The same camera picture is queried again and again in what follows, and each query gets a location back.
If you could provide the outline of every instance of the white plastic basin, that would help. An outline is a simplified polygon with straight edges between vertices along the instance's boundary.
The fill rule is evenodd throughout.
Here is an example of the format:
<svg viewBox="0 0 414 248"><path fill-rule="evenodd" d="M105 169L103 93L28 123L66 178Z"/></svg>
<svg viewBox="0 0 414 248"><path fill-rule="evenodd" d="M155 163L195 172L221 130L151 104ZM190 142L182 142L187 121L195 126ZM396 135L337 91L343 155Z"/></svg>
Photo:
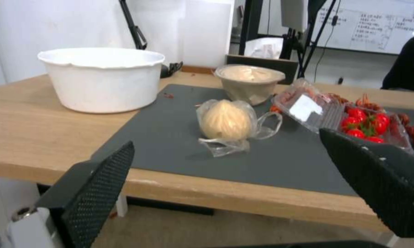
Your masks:
<svg viewBox="0 0 414 248"><path fill-rule="evenodd" d="M40 52L60 102L72 110L117 113L152 103L164 55L123 48Z"/></svg>

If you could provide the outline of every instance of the gray cutting mat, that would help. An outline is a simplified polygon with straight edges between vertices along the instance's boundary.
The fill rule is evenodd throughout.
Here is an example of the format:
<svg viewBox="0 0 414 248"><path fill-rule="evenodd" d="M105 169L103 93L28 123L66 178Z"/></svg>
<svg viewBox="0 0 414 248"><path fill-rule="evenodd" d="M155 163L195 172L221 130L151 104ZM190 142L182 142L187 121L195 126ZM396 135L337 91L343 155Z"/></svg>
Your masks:
<svg viewBox="0 0 414 248"><path fill-rule="evenodd" d="M174 98L165 98L164 93ZM356 196L331 162L319 136L288 117L274 137L251 140L249 153L213 158L198 143L202 134L194 107L210 99L227 96L221 89L168 85L156 102L130 119L92 159L103 159L132 140L136 149L133 168ZM269 107L269 102L257 106L257 115ZM414 121L414 111L404 112Z"/></svg>

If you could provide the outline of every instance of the black shirt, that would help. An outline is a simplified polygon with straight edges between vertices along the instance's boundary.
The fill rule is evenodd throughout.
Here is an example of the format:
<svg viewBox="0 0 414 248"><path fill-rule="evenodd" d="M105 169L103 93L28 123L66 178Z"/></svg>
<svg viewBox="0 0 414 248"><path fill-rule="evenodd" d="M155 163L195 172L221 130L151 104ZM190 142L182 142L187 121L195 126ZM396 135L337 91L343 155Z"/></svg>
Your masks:
<svg viewBox="0 0 414 248"><path fill-rule="evenodd" d="M382 89L390 88L414 91L414 37L404 44L397 60L383 80Z"/></svg>

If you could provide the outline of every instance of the floor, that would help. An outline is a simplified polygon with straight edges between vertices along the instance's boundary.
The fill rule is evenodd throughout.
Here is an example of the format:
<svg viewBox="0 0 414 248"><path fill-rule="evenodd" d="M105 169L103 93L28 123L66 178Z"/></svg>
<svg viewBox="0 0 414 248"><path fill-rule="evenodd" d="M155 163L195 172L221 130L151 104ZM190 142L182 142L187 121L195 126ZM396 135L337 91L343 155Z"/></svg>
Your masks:
<svg viewBox="0 0 414 248"><path fill-rule="evenodd" d="M261 215L216 211L213 216L129 206L106 221L92 247L185 248L279 244L323 240L377 240L379 233ZM403 239L398 248L414 248Z"/></svg>

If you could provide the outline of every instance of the whiteboard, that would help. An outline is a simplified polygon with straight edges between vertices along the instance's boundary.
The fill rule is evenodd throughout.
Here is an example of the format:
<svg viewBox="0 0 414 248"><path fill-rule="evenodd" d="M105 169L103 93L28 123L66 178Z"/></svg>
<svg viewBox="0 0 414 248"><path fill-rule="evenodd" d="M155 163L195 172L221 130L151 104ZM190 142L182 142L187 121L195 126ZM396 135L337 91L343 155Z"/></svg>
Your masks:
<svg viewBox="0 0 414 248"><path fill-rule="evenodd" d="M326 47L399 54L414 36L414 0L340 0L338 21ZM331 11L317 46L324 47L331 33L331 20L339 0ZM331 0L320 9L312 40L323 24Z"/></svg>

